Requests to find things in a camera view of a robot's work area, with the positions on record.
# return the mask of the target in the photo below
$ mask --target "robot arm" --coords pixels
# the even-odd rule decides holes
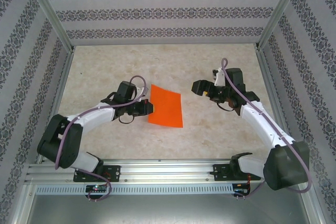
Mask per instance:
[[[153,105],[148,99],[141,100],[141,97],[138,98],[137,102],[127,106],[107,108],[110,105],[130,102],[137,97],[137,94],[141,94],[143,91],[144,87],[138,88],[132,83],[123,81],[120,83],[117,92],[111,93],[93,107],[98,109],[80,117],[69,128],[62,148],[59,166],[62,168],[72,167],[82,169],[100,175],[102,173],[103,161],[90,153],[79,151],[82,136],[103,123],[118,119],[125,113],[132,116],[142,116],[153,113]],[[49,160],[56,162],[61,136],[64,134],[67,125],[73,119],[77,118],[78,115],[80,114],[70,116],[57,114],[53,116],[37,147],[37,152]]]
[[[246,91],[243,82],[243,73],[239,68],[227,69],[226,72],[234,86],[246,96],[253,105],[268,116],[271,122],[276,126],[276,129],[282,133],[309,168],[309,148],[307,144],[304,142],[296,142],[292,137],[287,135],[267,114],[259,97],[257,97],[254,92]],[[306,172],[293,152],[278,136],[267,120],[250,104],[247,104],[231,87],[225,79],[222,68],[213,70],[213,76],[215,83],[206,80],[195,81],[192,91],[198,95],[205,93],[211,101],[217,104],[228,102],[229,106],[253,127],[268,149],[268,157],[264,159],[253,157],[252,153],[243,153],[233,156],[232,162],[235,162],[235,164],[232,165],[232,167],[234,167],[233,172],[237,174],[254,174],[262,177],[273,190],[307,182]]]

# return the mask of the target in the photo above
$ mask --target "black mounting bracket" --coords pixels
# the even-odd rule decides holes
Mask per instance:
[[[231,157],[229,164],[215,164],[213,165],[214,171],[210,172],[214,175],[215,181],[235,181],[235,180],[247,180],[248,174],[243,173],[239,168],[238,159],[245,155],[250,155],[252,153],[245,152],[234,155]],[[250,175],[250,180],[261,180],[260,177],[253,174]]]
[[[120,165],[104,165],[100,176],[106,178],[109,182],[119,182]],[[76,170],[73,182],[97,183],[97,182],[104,182],[104,180]]]

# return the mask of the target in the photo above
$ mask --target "beige floor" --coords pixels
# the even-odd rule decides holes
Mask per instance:
[[[184,127],[153,125],[146,116],[129,125],[113,121],[85,135],[82,151],[113,159],[230,158],[248,151],[264,157],[261,140],[241,117],[191,92],[194,81],[212,80],[212,69],[222,57],[228,58],[228,67],[242,69],[247,90],[254,91],[271,113],[253,46],[220,44],[78,46],[59,113],[89,109],[116,91],[121,81],[140,74],[149,86],[182,94]]]

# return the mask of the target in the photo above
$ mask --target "wall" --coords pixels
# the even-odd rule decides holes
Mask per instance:
[[[0,0],[0,223],[50,117],[67,52],[36,0]]]
[[[50,0],[74,45],[257,42],[279,0]]]
[[[327,223],[336,222],[335,0],[290,0],[264,48],[290,134],[310,147]]]

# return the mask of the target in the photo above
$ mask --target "orange cloth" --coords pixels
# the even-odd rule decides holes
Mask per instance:
[[[154,105],[154,112],[148,116],[149,123],[183,128],[181,94],[152,84],[151,103]]]

